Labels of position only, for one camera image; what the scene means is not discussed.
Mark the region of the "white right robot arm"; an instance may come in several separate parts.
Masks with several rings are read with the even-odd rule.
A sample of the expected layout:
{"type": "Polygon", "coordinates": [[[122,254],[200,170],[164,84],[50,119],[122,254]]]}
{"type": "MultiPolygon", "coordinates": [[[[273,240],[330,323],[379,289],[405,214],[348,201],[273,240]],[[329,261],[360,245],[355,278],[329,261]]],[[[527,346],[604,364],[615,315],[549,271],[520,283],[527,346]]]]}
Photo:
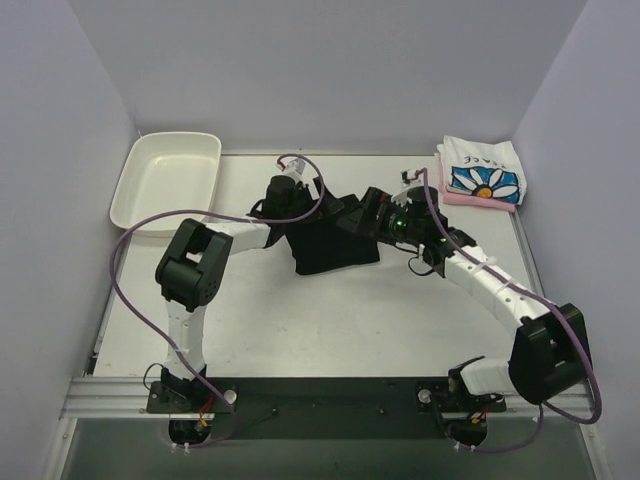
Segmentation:
{"type": "Polygon", "coordinates": [[[453,387],[472,397],[517,394],[540,405],[587,379],[588,340],[579,309],[557,307],[493,265],[466,232],[449,226],[433,187],[412,187],[404,201],[371,187],[338,226],[356,236],[417,249],[440,277],[481,304],[510,335],[503,359],[476,357],[449,372],[453,387]]]}

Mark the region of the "white plastic bin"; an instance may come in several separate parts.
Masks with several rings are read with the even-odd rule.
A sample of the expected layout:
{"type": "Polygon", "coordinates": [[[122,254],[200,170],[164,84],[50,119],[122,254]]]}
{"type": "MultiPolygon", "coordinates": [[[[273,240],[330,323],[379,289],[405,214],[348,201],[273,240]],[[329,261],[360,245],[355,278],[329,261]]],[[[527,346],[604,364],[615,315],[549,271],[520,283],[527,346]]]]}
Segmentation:
{"type": "Polygon", "coordinates": [[[135,141],[120,174],[110,220],[126,230],[158,213],[211,208],[220,167],[218,137],[159,132],[135,141]]]}

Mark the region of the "white daisy print t shirt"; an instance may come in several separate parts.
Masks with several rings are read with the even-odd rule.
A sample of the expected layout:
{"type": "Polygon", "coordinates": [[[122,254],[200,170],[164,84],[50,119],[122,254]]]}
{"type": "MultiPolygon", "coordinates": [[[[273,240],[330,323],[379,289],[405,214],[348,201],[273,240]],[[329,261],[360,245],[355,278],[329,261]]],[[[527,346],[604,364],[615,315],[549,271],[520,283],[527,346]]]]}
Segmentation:
{"type": "Polygon", "coordinates": [[[510,141],[489,144],[445,135],[437,145],[449,192],[520,206],[527,180],[510,141]]]}

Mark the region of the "black t shirt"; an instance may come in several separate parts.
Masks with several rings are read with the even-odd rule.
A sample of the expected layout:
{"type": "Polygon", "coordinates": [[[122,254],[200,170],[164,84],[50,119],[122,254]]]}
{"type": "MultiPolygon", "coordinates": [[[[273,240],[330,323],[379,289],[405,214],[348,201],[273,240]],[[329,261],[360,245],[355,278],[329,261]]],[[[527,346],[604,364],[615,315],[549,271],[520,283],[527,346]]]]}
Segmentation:
{"type": "Polygon", "coordinates": [[[380,261],[374,239],[356,236],[338,227],[336,222],[336,216],[327,216],[285,227],[284,235],[298,275],[316,275],[380,261]]]}

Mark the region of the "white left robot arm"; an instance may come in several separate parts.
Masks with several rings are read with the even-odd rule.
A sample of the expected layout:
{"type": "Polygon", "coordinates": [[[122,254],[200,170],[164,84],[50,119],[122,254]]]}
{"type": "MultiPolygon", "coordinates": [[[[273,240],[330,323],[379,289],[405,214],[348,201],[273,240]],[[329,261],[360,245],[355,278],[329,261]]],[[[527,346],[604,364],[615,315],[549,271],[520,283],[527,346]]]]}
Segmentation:
{"type": "Polygon", "coordinates": [[[325,220],[345,208],[318,178],[314,185],[321,194],[317,200],[300,175],[276,175],[246,222],[236,220],[209,228],[185,219],[175,232],[156,268],[155,280],[169,317],[170,344],[161,384],[179,409],[193,411],[204,402],[205,387],[198,378],[206,375],[205,313],[221,287],[229,257],[268,248],[284,236],[288,226],[325,220]]]}

